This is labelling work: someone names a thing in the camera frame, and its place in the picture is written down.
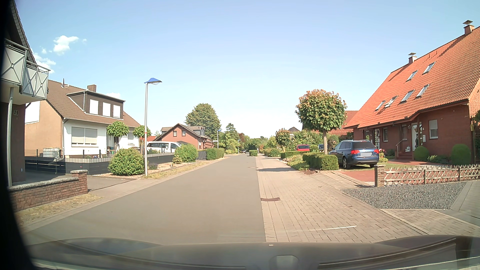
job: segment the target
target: brick pillar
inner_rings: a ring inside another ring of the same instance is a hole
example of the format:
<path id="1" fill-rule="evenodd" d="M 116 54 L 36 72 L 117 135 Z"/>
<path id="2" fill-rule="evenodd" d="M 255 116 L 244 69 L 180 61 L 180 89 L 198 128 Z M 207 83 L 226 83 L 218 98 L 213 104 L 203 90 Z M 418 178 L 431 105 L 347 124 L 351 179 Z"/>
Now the brick pillar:
<path id="1" fill-rule="evenodd" d="M 88 170 L 75 170 L 70 172 L 72 177 L 78 178 L 79 180 L 79 195 L 88 193 L 87 172 Z"/>
<path id="2" fill-rule="evenodd" d="M 374 165 L 375 168 L 375 186 L 385 186 L 385 165 Z"/>

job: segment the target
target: windshield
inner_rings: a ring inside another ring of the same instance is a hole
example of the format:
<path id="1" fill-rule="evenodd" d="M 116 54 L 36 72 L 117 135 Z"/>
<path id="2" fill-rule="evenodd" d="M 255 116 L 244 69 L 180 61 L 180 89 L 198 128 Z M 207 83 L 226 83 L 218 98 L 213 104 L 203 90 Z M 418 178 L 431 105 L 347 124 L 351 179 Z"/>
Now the windshield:
<path id="1" fill-rule="evenodd" d="M 480 2 L 3 6 L 0 172 L 36 266 L 480 266 Z"/>

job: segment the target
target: lattice fence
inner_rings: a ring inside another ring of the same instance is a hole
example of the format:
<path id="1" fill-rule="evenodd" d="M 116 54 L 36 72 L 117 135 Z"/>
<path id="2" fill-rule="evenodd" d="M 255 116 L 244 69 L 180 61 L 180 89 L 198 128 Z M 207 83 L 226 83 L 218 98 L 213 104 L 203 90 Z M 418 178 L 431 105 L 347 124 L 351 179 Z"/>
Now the lattice fence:
<path id="1" fill-rule="evenodd" d="M 480 164 L 415 166 L 385 170 L 384 185 L 435 184 L 480 179 Z"/>

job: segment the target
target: antenna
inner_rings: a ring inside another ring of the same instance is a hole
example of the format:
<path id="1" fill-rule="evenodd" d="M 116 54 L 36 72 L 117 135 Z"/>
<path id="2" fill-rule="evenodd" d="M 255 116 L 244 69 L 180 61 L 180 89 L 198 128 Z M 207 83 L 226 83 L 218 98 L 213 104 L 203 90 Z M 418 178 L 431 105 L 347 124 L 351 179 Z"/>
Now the antenna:
<path id="1" fill-rule="evenodd" d="M 62 88 L 68 88 L 70 85 L 65 84 L 65 78 L 63 79 L 63 83 L 60 85 Z"/>

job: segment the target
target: white van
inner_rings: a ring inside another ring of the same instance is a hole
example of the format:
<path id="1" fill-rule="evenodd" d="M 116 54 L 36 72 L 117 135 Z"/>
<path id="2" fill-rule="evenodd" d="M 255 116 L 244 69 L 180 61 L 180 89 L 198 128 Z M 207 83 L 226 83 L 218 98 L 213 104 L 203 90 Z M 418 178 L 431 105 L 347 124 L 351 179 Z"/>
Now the white van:
<path id="1" fill-rule="evenodd" d="M 159 153 L 173 153 L 178 147 L 180 147 L 180 144 L 175 142 L 147 142 L 147 151 L 153 149 Z"/>

